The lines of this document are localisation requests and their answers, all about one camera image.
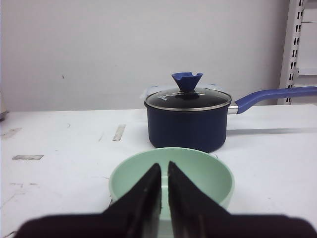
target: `navy blue saucepan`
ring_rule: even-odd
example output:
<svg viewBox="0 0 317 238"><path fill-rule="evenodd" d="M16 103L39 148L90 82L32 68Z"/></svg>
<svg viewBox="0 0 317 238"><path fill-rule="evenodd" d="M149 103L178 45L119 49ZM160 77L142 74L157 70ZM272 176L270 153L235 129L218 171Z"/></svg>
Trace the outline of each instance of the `navy blue saucepan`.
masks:
<svg viewBox="0 0 317 238"><path fill-rule="evenodd" d="M195 88L202 73L172 75L179 89L149 95L144 104L148 111L150 142L156 147L186 147L211 152L226 140L227 114L240 114L265 99L317 95L317 87L262 90L231 104L232 97L206 88Z"/></svg>

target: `saucepan handle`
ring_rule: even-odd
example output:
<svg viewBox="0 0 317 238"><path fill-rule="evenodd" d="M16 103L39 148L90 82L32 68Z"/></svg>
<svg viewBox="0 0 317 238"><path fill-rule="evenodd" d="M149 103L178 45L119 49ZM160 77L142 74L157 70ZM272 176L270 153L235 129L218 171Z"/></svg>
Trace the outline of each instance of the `saucepan handle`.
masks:
<svg viewBox="0 0 317 238"><path fill-rule="evenodd" d="M265 99L292 98L317 95L317 87L300 88L280 88L271 90L262 90L251 93L234 102L234 106L229 106L229 114L240 114L245 112L255 103Z"/></svg>

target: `bowl rim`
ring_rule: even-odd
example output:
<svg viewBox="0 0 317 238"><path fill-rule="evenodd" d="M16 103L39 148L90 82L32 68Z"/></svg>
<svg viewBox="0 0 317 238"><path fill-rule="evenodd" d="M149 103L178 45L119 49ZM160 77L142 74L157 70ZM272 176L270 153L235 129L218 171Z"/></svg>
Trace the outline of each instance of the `bowl rim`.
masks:
<svg viewBox="0 0 317 238"><path fill-rule="evenodd" d="M194 151L194 152L197 152L197 153L201 153L201 154L204 154L204 155L207 155L209 157L212 157L213 159L217 160L219 163L221 163L229 172L229 175L230 175L230 178L231 178L231 187L230 187L230 190L227 192L227 194L225 195L225 197L219 202L219 205L222 206L228 199L228 197L230 197L233 193L233 190L235 188L235 179L234 179L234 176L233 176L233 173L232 171L230 170L230 168L223 162L221 161L218 157L214 156L214 155L211 155L211 154L208 154L206 152L203 152L203 151L200 151L200 150L195 150L195 149L190 149L190 148L183 148L183 147L162 147L162 148L156 148L156 149L152 149L152 150L146 150L146 151L142 151L142 152L139 152L137 154L134 154L130 157L128 157L127 159L121 161L116 167L115 169L112 171L111 175L110 175L110 178L109 178L109 191L110 191L110 195L111 195L111 198L116 201L118 200L118 197L115 195L115 193L113 192L113 186L112 186L112 180L113 180L113 177L114 177L114 174L116 173L116 171L119 169L119 167L124 164L126 161L128 160L131 160L133 157L136 157L138 155L141 155L141 154L145 154L145 153L149 153L149 152L152 152L152 151L156 151L156 150L169 150L169 149L173 149L173 150L190 150L190 151Z"/></svg>

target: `tape mark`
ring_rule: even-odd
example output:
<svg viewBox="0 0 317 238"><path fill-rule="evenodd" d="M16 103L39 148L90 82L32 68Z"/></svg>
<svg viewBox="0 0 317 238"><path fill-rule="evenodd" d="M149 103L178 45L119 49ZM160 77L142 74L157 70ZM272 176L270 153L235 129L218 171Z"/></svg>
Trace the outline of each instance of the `tape mark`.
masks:
<svg viewBox="0 0 317 238"><path fill-rule="evenodd" d="M18 131L20 131L22 128L15 128L15 129L11 129L6 133L1 134L1 139L9 139L11 137L13 137Z"/></svg>
<svg viewBox="0 0 317 238"><path fill-rule="evenodd" d="M101 135L101 137L99 138L98 142L101 141L101 139L103 138L103 136L104 136L104 133L102 133L102 135Z"/></svg>
<svg viewBox="0 0 317 238"><path fill-rule="evenodd" d="M40 160L44 155L16 155L13 160Z"/></svg>
<svg viewBox="0 0 317 238"><path fill-rule="evenodd" d="M16 233L16 231L10 232L9 234L5 235L3 238L7 238L7 237L9 237L10 235L13 235L14 233Z"/></svg>
<svg viewBox="0 0 317 238"><path fill-rule="evenodd" d="M118 126L117 131L115 132L114 137L112 139L113 141L121 140L121 137L123 135L125 126L126 126L125 124L122 124L122 125Z"/></svg>
<svg viewBox="0 0 317 238"><path fill-rule="evenodd" d="M111 199L111 201L110 201L110 203L109 203L109 206L111 206L113 203L114 203L114 200Z"/></svg>
<svg viewBox="0 0 317 238"><path fill-rule="evenodd" d="M105 177L105 176L91 176L91 178L104 178L104 179L109 179L108 177Z"/></svg>
<svg viewBox="0 0 317 238"><path fill-rule="evenodd" d="M19 185L20 188L23 188L23 184L22 183L11 182L10 185Z"/></svg>
<svg viewBox="0 0 317 238"><path fill-rule="evenodd" d="M17 195L25 195L25 192L23 193L15 193L14 195L12 195L7 201L5 201L1 206L0 208L3 208L9 201L11 201L15 196Z"/></svg>

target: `saucepan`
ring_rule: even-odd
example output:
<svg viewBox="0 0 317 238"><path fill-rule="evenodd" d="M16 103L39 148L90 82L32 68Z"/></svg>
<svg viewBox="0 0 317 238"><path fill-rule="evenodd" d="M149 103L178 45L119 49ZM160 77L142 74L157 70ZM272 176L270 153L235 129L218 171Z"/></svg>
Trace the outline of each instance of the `saucepan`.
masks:
<svg viewBox="0 0 317 238"><path fill-rule="evenodd" d="M167 181L169 161L174 162L202 192L224 208L229 205L234 190L234 178L230 169L217 158L202 151L159 148L124 160L112 172L109 180L109 190L114 201L128 192L154 163L159 163L162 176L162 209L158 233L159 237L165 238L172 237Z"/></svg>
<svg viewBox="0 0 317 238"><path fill-rule="evenodd" d="M317 95L317 87L272 89L231 103L232 97L225 92L197 88L202 75L172 74L179 89L156 92L145 99L149 140L156 148L186 147L209 153L226 140L227 114L243 113L265 99Z"/></svg>

